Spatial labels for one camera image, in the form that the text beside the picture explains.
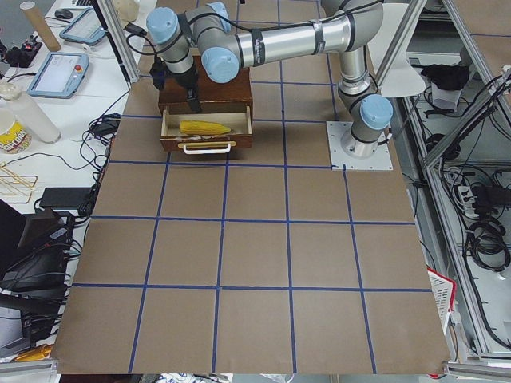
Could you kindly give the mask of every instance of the wooden box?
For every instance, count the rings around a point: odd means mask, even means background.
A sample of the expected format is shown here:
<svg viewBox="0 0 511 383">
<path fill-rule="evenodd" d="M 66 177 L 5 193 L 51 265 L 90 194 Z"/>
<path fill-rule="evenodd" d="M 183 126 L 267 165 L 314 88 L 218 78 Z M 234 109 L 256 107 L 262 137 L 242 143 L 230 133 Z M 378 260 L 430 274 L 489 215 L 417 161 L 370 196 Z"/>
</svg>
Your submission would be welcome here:
<svg viewBox="0 0 511 383">
<path fill-rule="evenodd" d="M 186 90 L 168 79 L 160 91 L 158 107 L 163 116 L 160 142 L 165 151 L 183 150 L 188 154 L 228 152 L 232 147 L 252 146 L 252 91 L 249 68 L 226 84 L 210 80 L 200 57 L 194 57 L 199 72 L 201 113 L 193 112 L 186 102 Z M 179 130 L 182 120 L 218 122 L 231 129 L 219 136 L 188 136 Z"/>
<path fill-rule="evenodd" d="M 182 120 L 218 122 L 231 131 L 218 136 L 187 136 L 179 130 Z M 167 108 L 161 125 L 160 142 L 167 152 L 183 150 L 187 154 L 227 153 L 233 147 L 252 146 L 252 121 L 250 108 L 246 105 L 218 105 L 216 113 L 200 114 L 172 114 Z"/>
</svg>

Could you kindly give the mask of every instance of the brown cardboard surface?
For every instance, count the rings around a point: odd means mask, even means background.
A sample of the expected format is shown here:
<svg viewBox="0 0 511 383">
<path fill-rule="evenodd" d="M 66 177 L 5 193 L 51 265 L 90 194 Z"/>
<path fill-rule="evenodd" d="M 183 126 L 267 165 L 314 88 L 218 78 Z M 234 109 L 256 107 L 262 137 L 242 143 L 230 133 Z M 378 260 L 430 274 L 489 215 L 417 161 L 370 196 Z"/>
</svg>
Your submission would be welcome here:
<svg viewBox="0 0 511 383">
<path fill-rule="evenodd" d="M 258 26 L 318 17 L 309 1 L 226 5 Z M 349 119 L 338 76 L 335 55 L 252 71 L 254 146 L 218 156 L 168 156 L 158 93 L 146 77 L 133 86 L 57 336 L 59 372 L 441 370 L 449 355 L 395 150 L 392 172 L 330 169 L 324 121 Z"/>
<path fill-rule="evenodd" d="M 224 178 L 224 167 L 171 166 L 161 214 L 168 217 L 220 218 Z"/>
<path fill-rule="evenodd" d="M 511 44 L 511 36 L 473 36 L 477 47 L 485 58 L 491 73 L 496 77 L 501 74 L 503 65 L 508 65 L 511 62 L 511 52 L 509 49 L 502 49 L 503 46 Z M 511 103 L 511 96 L 505 95 L 508 103 Z"/>
<path fill-rule="evenodd" d="M 227 222 L 223 251 L 222 285 L 288 285 L 286 225 Z"/>
<path fill-rule="evenodd" d="M 112 146 L 112 160 L 165 162 L 166 152 L 160 144 L 161 120 L 157 118 L 123 118 Z"/>
<path fill-rule="evenodd" d="M 292 371 L 289 293 L 223 290 L 220 295 L 219 371 Z"/>
<path fill-rule="evenodd" d="M 347 225 L 291 225 L 294 286 L 357 287 L 357 265 Z"/>
<path fill-rule="evenodd" d="M 463 22 L 471 34 L 511 36 L 508 0 L 454 0 Z"/>
<path fill-rule="evenodd" d="M 282 168 L 229 168 L 226 217 L 286 219 Z"/>
<path fill-rule="evenodd" d="M 430 288 L 415 226 L 355 227 L 363 285 L 375 289 Z M 397 272 L 396 265 L 406 273 Z"/>
<path fill-rule="evenodd" d="M 164 170 L 159 164 L 109 164 L 94 215 L 156 215 Z"/>
<path fill-rule="evenodd" d="M 175 371 L 209 371 L 214 318 L 214 291 L 149 290 L 133 372 L 154 373 L 169 362 Z"/>
<path fill-rule="evenodd" d="M 250 150 L 234 148 L 229 153 L 231 164 L 284 165 L 282 122 L 254 121 Z"/>
<path fill-rule="evenodd" d="M 219 249 L 218 222 L 160 221 L 149 283 L 214 286 Z"/>
<path fill-rule="evenodd" d="M 152 219 L 93 219 L 73 281 L 144 283 L 154 225 Z"/>
<path fill-rule="evenodd" d="M 446 339 L 427 330 L 440 323 L 432 294 L 366 293 L 366 304 L 380 373 L 442 373 L 435 360 L 449 359 Z"/>
<path fill-rule="evenodd" d="M 287 163 L 330 166 L 327 128 L 324 123 L 286 123 Z"/>
<path fill-rule="evenodd" d="M 128 371 L 140 289 L 73 287 L 51 357 L 69 373 Z"/>
<path fill-rule="evenodd" d="M 292 168 L 287 171 L 289 217 L 295 220 L 348 220 L 346 185 L 341 172 Z"/>
<path fill-rule="evenodd" d="M 372 372 L 360 293 L 299 291 L 293 303 L 300 371 Z"/>
</svg>

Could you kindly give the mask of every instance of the tablet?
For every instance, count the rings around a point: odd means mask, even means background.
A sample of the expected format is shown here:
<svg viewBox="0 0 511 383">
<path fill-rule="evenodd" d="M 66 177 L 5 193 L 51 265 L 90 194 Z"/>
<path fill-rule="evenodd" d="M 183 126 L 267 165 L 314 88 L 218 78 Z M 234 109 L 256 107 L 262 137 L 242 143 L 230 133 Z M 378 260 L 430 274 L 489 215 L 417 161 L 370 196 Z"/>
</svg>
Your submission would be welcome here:
<svg viewBox="0 0 511 383">
<path fill-rule="evenodd" d="M 96 45 L 105 36 L 105 30 L 94 8 L 86 8 L 58 35 L 66 41 Z"/>
<path fill-rule="evenodd" d="M 70 98 L 89 68 L 83 53 L 49 53 L 26 92 L 34 97 Z"/>
</svg>

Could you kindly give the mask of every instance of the corn cob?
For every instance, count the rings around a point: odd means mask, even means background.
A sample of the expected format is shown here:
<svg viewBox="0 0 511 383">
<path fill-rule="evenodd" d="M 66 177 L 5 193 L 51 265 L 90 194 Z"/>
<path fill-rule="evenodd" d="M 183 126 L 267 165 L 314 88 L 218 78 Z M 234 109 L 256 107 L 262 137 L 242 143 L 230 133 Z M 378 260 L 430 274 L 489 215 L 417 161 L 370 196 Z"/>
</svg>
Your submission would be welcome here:
<svg viewBox="0 0 511 383">
<path fill-rule="evenodd" d="M 229 133 L 230 128 L 216 122 L 183 120 L 179 124 L 179 130 L 183 134 L 198 136 L 217 136 Z"/>
</svg>

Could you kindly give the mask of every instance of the white desk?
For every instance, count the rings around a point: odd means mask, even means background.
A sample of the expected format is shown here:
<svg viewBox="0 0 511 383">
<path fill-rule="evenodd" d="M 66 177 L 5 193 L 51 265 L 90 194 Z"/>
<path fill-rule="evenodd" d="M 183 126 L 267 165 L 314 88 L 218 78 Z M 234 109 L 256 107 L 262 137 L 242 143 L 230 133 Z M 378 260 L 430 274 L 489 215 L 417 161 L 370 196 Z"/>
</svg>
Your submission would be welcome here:
<svg viewBox="0 0 511 383">
<path fill-rule="evenodd" d="M 156 0 L 141 0 L 141 7 L 139 17 L 135 21 L 139 26 L 145 26 L 145 18 L 147 14 L 154 8 Z M 47 16 L 53 17 L 54 11 L 58 8 L 71 7 L 71 0 L 57 0 Z M 63 25 L 65 23 L 57 20 L 48 20 L 49 25 Z M 84 50 L 80 44 L 68 41 L 62 41 L 58 37 L 60 29 L 53 27 L 52 31 L 57 36 L 61 43 L 61 52 L 66 53 L 83 53 Z M 143 40 L 134 38 L 131 41 L 138 49 L 141 49 Z M 20 73 L 35 73 L 41 66 L 42 62 L 48 54 L 48 49 L 43 45 L 38 55 L 34 59 L 34 63 L 27 69 L 20 69 L 16 71 L 11 68 L 6 76 L 10 77 L 14 74 Z M 113 55 L 112 48 L 109 40 L 105 37 L 97 45 L 93 47 L 93 52 L 99 58 L 93 55 L 89 57 L 90 66 L 85 75 L 84 81 L 81 83 L 78 91 L 70 99 L 56 99 L 56 98 L 34 98 L 46 115 L 55 123 L 60 129 L 62 137 L 55 144 L 45 144 L 41 142 L 36 136 L 33 136 L 30 146 L 23 152 L 8 155 L 0 153 L 0 164 L 7 163 L 17 158 L 30 156 L 34 153 L 47 153 L 63 157 L 70 165 L 75 168 L 80 168 L 85 165 L 85 160 L 80 157 L 79 150 L 81 146 L 82 133 L 87 130 L 89 122 L 98 118 L 119 96 L 129 90 L 128 85 L 122 76 L 117 60 Z M 134 54 L 135 60 L 138 61 L 140 55 Z M 32 77 L 18 77 L 13 80 L 14 83 L 21 85 L 26 89 Z M 127 95 L 122 97 L 108 113 L 122 113 L 125 107 Z M 0 107 L 5 106 L 5 101 L 0 100 Z M 95 140 L 91 140 L 89 145 L 95 150 L 96 154 L 105 152 L 105 147 Z M 93 158 L 95 155 L 87 148 L 84 148 L 84 154 L 88 158 Z M 78 186 L 86 187 L 94 183 L 92 173 L 94 171 L 92 166 L 87 166 L 82 170 L 73 170 L 69 168 L 64 162 L 55 157 L 48 156 L 31 156 L 25 160 L 19 160 L 9 164 L 8 168 L 19 174 L 20 176 L 36 175 L 38 181 L 34 187 L 30 201 L 25 204 L 13 204 L 12 206 L 19 212 L 33 213 L 33 203 L 41 197 L 43 191 L 47 187 L 68 187 Z M 85 236 L 85 227 L 81 227 L 74 232 L 75 239 L 82 243 Z M 77 261 L 70 261 L 68 265 L 68 274 L 73 275 L 76 270 Z M 42 343 L 53 343 L 54 338 L 49 338 Z M 36 373 L 30 375 L 30 381 L 33 383 L 48 382 L 52 374 L 50 371 L 44 373 Z M 4 377 L 0 379 L 5 383 L 14 383 L 18 381 L 26 381 L 27 376 L 17 377 Z"/>
</svg>

